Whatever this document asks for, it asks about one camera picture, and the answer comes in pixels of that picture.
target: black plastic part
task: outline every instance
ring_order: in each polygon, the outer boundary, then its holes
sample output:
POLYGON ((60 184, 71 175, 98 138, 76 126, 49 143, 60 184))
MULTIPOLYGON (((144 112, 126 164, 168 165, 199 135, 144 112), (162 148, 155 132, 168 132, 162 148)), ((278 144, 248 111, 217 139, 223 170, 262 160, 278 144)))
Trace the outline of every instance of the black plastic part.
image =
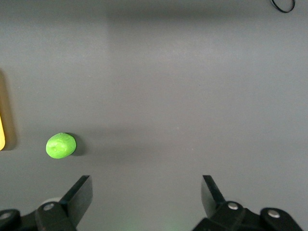
POLYGON ((261 210, 260 217, 267 230, 273 231, 303 231, 293 218, 286 212, 277 208, 264 208, 261 210), (279 213, 279 218, 273 218, 269 211, 274 210, 279 213))
POLYGON ((62 197, 60 204, 76 227, 92 202, 92 178, 82 176, 62 197))
POLYGON ((76 231, 58 202, 48 202, 40 206, 35 211, 35 219, 38 231, 76 231), (47 205, 52 205, 52 208, 45 210, 44 207, 47 205))
POLYGON ((239 231, 265 231, 261 226, 260 216, 245 208, 245 217, 239 227, 239 231))
POLYGON ((289 12, 291 12, 291 11, 294 9, 294 7, 295 7, 295 0, 292 0, 291 9, 289 9, 288 11, 285 11, 285 10, 281 9, 281 8, 276 4, 276 2, 275 2, 274 0, 271 0, 271 2, 274 4, 274 6, 276 7, 276 9, 277 9, 278 11, 282 12, 282 13, 289 13, 289 12))
POLYGON ((11 231, 20 223, 20 212, 16 209, 6 209, 0 212, 0 218, 0 231, 11 231))
POLYGON ((236 231, 239 229, 245 217, 245 209, 236 202, 225 202, 222 204, 214 216, 210 219, 203 219, 193 231, 236 231), (238 209, 233 210, 228 207, 229 203, 235 203, 238 209))
POLYGON ((205 175, 205 176, 203 176, 203 179, 206 182, 207 187, 210 190, 212 197, 213 197, 214 201, 216 202, 217 207, 219 207, 220 205, 225 203, 226 200, 223 197, 223 195, 221 194, 217 185, 215 184, 215 181, 213 180, 213 178, 209 175, 205 175))
POLYGON ((82 176, 59 203, 46 203, 23 217, 16 209, 0 211, 0 231, 76 231, 92 195, 91 177, 82 176), (50 203, 53 207, 44 210, 50 203))

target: yellow object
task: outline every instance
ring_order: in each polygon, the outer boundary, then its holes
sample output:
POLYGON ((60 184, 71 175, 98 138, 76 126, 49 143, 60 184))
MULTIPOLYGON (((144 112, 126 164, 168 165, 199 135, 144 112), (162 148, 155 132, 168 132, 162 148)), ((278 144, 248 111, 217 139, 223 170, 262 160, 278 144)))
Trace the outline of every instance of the yellow object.
POLYGON ((4 148, 5 145, 5 138, 4 138, 4 131, 3 126, 1 122, 1 116, 0 116, 0 151, 4 148))

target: green clay ball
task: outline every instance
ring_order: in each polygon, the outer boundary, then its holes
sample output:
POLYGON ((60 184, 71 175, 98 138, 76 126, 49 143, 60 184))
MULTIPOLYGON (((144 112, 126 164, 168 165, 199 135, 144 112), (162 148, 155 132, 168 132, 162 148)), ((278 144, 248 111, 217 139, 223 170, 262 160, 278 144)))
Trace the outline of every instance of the green clay ball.
POLYGON ((55 159, 62 159, 72 154, 76 149, 74 137, 67 133, 58 133, 51 137, 46 144, 47 154, 55 159))

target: yellow block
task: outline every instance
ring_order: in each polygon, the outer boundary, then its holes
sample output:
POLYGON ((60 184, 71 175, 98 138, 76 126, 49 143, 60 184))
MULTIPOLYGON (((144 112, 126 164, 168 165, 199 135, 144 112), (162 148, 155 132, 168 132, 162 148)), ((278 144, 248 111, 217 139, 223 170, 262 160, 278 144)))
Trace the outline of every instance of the yellow block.
POLYGON ((5 138, 4 138, 4 131, 3 131, 3 126, 1 122, 1 117, 0 117, 0 151, 4 148, 5 145, 5 138))

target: metal screw head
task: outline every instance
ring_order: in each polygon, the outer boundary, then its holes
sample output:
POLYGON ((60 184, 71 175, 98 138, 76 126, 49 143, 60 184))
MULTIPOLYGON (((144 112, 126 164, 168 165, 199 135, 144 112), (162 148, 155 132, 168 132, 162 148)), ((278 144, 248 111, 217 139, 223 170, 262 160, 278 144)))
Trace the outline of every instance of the metal screw head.
POLYGON ((9 218, 11 216, 11 213, 3 213, 1 216, 0 216, 0 220, 4 220, 6 218, 9 218))
POLYGON ((232 210, 238 210, 239 209, 238 205, 234 202, 228 203, 228 207, 229 207, 229 209, 232 209, 232 210))
POLYGON ((280 214, 277 211, 272 210, 272 209, 268 211, 268 215, 270 215, 272 218, 279 218, 280 217, 280 214))
POLYGON ((50 204, 45 205, 43 209, 44 211, 48 211, 48 210, 51 210, 53 207, 54 207, 54 204, 50 203, 50 204))

